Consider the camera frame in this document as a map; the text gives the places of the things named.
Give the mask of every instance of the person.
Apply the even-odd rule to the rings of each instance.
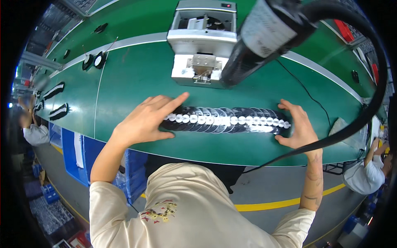
[[[145,210],[127,220],[124,193],[112,185],[125,149],[133,144],[174,138],[158,127],[189,94],[176,99],[149,97],[113,130],[91,170],[90,235],[99,247],[302,247],[323,192],[322,149],[306,152],[308,166],[299,209],[285,215],[273,234],[250,223],[229,199],[214,173],[191,163],[165,164],[148,177]],[[300,106],[281,100],[295,130],[276,136],[298,148],[318,140]]]
[[[43,124],[40,126],[37,124],[34,112],[30,113],[27,109],[21,110],[19,113],[19,125],[23,129],[23,137],[32,146],[50,142],[48,128]]]
[[[387,156],[382,162],[381,155],[389,147],[388,143],[379,145],[375,138],[364,160],[358,162],[343,173],[343,183],[351,190],[367,195],[377,191],[384,183],[385,177],[391,171],[392,155]]]

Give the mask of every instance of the white shirt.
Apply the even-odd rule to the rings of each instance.
[[[315,212],[285,215],[272,235],[244,218],[224,184],[209,169],[170,163],[149,176],[145,210],[126,220],[124,193],[106,182],[90,187],[94,248],[302,247]]]
[[[382,171],[383,163],[379,155],[373,156],[364,167],[364,161],[357,163],[343,174],[343,182],[351,190],[360,194],[372,194],[385,183],[385,174]]]
[[[23,129],[23,137],[32,146],[39,146],[50,142],[48,128],[44,125],[38,127],[35,124],[31,124],[29,128]]]

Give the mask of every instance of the green workbench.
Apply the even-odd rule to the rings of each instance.
[[[166,32],[172,22],[176,3],[177,1],[159,0],[115,2],[77,26],[54,48],[48,58],[57,58],[58,62],[67,63],[84,53],[81,45],[89,51],[113,42],[116,36],[123,40]],[[254,1],[237,3],[240,24]],[[90,34],[105,22],[109,25],[103,33]],[[62,57],[66,49],[70,49],[71,53],[64,60]],[[356,56],[324,25],[320,24],[317,32],[294,51],[338,76],[360,96],[371,96],[374,92],[375,86]],[[82,62],[77,63],[52,77],[46,91],[61,81],[65,82],[65,89],[47,100],[45,108],[38,115],[48,119],[51,110],[67,102],[70,106],[69,113],[54,121],[55,124],[107,141],[113,128],[147,97],[158,94],[176,97],[189,91],[191,96],[186,101],[186,106],[277,109],[277,103],[284,98],[303,107],[319,138],[328,135],[325,112],[277,62],[269,63],[230,90],[220,90],[179,86],[170,77],[173,56],[167,42],[157,42],[110,51],[102,70],[91,67],[88,71],[82,71]],[[285,58],[280,58],[280,61],[303,82],[313,98],[322,103],[331,123],[338,117],[350,123],[358,116],[361,104],[345,89],[299,63]],[[350,72],[353,69],[360,75],[360,85],[351,78]],[[214,135],[177,132],[174,139],[137,144],[131,148],[187,160],[238,165],[260,165],[290,151],[290,148],[279,145],[274,135],[269,133]],[[359,154],[358,149],[340,142],[324,149],[323,162],[354,160]],[[305,164],[305,156],[298,155],[273,165]]]

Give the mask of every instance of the yellow floor line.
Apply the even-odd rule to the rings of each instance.
[[[58,195],[62,198],[62,200],[64,200],[64,202],[78,215],[80,216],[80,218],[82,218],[85,222],[87,222],[88,224],[90,223],[88,220],[86,220],[79,212],[77,212],[76,209],[74,209],[74,207],[72,207],[72,205],[70,205],[70,203],[61,195],[61,193],[58,191],[58,189],[55,187],[55,184],[52,183],[51,179],[48,177],[48,180],[50,181],[50,183],[52,184],[52,186],[54,187],[55,191],[58,193]]]
[[[62,149],[59,147],[55,147],[57,151],[59,151],[62,154]],[[323,196],[326,196],[328,194],[331,194],[337,190],[340,190],[343,188],[345,185],[339,184],[333,188],[324,190]],[[248,211],[261,211],[261,210],[269,210],[269,209],[275,209],[275,208],[284,208],[292,205],[297,205],[301,202],[301,198],[295,198],[295,199],[290,199],[290,200],[285,200],[285,201],[280,201],[280,202],[268,202],[268,203],[258,203],[258,204],[235,204],[237,210],[239,212],[248,212]]]

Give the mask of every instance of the stack of metal discs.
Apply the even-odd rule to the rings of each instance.
[[[199,133],[273,133],[289,129],[287,117],[263,108],[178,107],[164,118],[161,127],[171,131]]]

